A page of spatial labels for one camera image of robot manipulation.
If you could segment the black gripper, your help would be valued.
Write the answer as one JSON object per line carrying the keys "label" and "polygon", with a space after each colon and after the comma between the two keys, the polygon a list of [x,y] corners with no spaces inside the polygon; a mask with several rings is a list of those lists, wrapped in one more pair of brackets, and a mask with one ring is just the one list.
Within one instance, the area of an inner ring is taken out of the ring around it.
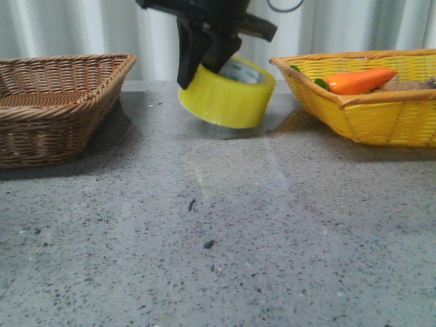
{"label": "black gripper", "polygon": [[242,40],[237,33],[211,33],[210,27],[237,30],[268,42],[272,41],[277,26],[248,12],[249,1],[145,1],[136,3],[142,9],[154,9],[178,16],[179,65],[177,82],[187,89],[202,65],[217,74],[237,52]]}

